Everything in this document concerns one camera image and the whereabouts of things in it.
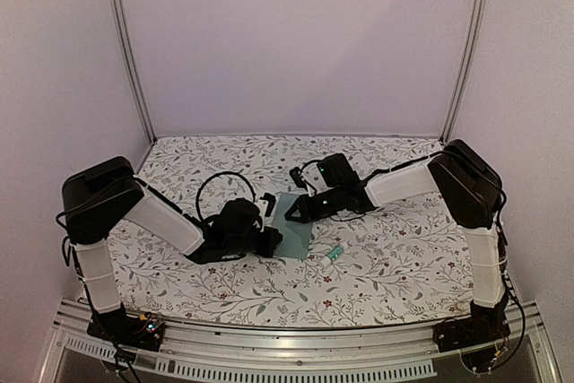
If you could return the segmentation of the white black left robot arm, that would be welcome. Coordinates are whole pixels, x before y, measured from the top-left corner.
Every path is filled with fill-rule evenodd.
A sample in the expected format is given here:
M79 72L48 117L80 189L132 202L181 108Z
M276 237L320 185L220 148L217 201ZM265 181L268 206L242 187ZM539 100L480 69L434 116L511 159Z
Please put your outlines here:
M283 235L266 220L275 198L270 194L227 202L215 215L190 215L156 188L138 178L129 160L117 156L65 180L63 210L57 223L70 244L74 261L100 329L115 342L126 341L133 322L119 310L108 237L130 222L167 242L197 265L239 260L246 255L271 258Z

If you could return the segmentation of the teal envelope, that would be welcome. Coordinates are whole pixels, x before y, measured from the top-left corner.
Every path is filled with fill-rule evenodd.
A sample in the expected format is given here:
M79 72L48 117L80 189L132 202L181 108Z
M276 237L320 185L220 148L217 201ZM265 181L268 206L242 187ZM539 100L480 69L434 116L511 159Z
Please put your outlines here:
M280 193L274 208L271 226L282 235L282 242L276 247L274 257L305 260L309 252L312 236L312 225L287 221L285 213L294 203L297 195Z

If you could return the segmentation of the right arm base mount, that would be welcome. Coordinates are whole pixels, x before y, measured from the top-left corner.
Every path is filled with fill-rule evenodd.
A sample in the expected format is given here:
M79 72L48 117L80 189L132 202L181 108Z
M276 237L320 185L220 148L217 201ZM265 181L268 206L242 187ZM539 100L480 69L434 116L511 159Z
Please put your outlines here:
M432 341L439 351L449 352L501 340L510 335L504 309L485 308L471 303L467 318L446 318L435 325Z

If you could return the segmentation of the green white glue stick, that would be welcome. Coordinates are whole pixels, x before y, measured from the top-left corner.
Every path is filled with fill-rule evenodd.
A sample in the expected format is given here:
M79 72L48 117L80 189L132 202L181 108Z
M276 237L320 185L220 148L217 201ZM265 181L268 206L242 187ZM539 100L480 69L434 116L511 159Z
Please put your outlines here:
M319 261L321 267L328 267L331 265L346 249L348 249L348 244L346 242L339 243L331 251L326 253Z

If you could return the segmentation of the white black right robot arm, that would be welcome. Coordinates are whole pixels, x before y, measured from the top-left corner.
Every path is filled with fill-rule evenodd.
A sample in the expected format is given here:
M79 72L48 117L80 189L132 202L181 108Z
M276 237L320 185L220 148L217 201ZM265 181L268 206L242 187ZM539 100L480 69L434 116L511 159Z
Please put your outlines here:
M429 156L375 170L366 178L360 178L341 153L314 164L327 189L318 192L305 182L301 168L292 169L291 178L307 192L285 213L288 222L316 222L341 211L365 214L398 200L440 194L469 248L474 278L471 306L478 312L465 322L464 336L481 344L497 331L499 320L493 310L508 301L503 282L508 242L501 222L507 195L499 174L479 154L456 139Z

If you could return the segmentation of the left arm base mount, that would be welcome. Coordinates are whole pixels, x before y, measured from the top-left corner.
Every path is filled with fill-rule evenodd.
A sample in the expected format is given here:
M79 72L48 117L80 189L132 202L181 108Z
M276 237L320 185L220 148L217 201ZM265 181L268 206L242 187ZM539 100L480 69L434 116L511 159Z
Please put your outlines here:
M165 333L165 320L151 312L137 317L129 316L123 305L114 311L93 311L87 334L119 345L152 352L161 348Z

